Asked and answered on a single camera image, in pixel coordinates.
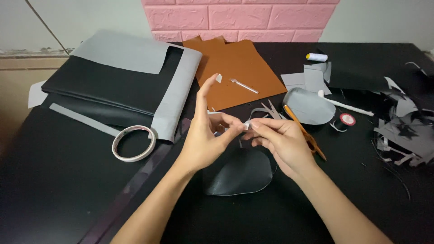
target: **black table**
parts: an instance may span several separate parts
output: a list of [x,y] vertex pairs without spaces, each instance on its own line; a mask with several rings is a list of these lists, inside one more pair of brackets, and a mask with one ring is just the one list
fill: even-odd
[[[434,70],[434,64],[413,44],[255,43],[255,47],[278,77],[303,72],[306,53],[317,47],[328,50],[331,59],[345,50],[358,50],[373,72],[393,79],[393,69],[409,61]],[[192,118],[198,89],[194,82],[183,117]],[[340,90],[331,91],[332,99],[349,105],[375,112],[383,109],[377,106],[381,96],[345,90],[343,98]],[[270,97],[279,112],[283,96]],[[224,112],[246,120],[261,102],[266,99]],[[338,134],[328,124],[306,126],[328,159],[324,162],[316,156],[317,163],[394,242],[433,242],[433,169],[394,167],[409,188],[409,200],[401,182],[375,158],[371,144],[375,119],[350,113],[357,123],[345,133]],[[112,140],[54,111],[34,108],[0,162],[0,242],[79,242],[146,162],[127,164],[115,159],[110,151]],[[144,134],[136,133],[120,153],[137,154],[146,142]],[[182,143],[173,146],[101,243],[108,243],[144,201],[176,159]],[[280,170],[269,186],[254,194],[212,197],[201,191],[199,172],[176,204],[163,243],[332,243],[312,205]]]

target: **pink brick wall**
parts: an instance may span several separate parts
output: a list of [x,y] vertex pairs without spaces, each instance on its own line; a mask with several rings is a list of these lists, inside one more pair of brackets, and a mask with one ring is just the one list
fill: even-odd
[[141,0],[154,38],[317,42],[339,0]]

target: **black thread spool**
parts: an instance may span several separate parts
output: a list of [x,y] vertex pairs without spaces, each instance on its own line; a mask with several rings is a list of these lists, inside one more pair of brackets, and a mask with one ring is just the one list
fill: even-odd
[[355,118],[347,113],[339,116],[339,119],[330,124],[335,130],[339,132],[346,132],[348,127],[355,125]]

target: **white wall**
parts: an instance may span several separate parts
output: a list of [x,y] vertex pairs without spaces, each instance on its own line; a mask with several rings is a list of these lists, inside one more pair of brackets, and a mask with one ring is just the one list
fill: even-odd
[[0,0],[0,54],[19,53],[17,50],[20,49],[39,52],[47,47],[54,50],[62,48],[26,2]]
[[434,48],[434,0],[341,0],[320,42],[414,43]]
[[78,47],[80,42],[89,38],[98,29],[152,38],[140,0],[29,0],[29,2],[65,48]]

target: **hand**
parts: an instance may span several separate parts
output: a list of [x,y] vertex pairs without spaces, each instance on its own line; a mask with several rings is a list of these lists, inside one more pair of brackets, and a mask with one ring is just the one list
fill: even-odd
[[284,119],[252,119],[252,129],[243,136],[254,138],[252,146],[262,145],[273,154],[280,169],[294,179],[312,167],[317,167],[312,152],[297,123]]
[[[196,110],[184,147],[177,160],[188,172],[195,172],[212,164],[226,150],[227,145],[244,130],[243,123],[225,113],[208,114],[206,96],[217,74],[207,79],[197,92]],[[214,133],[223,132],[214,137]]]

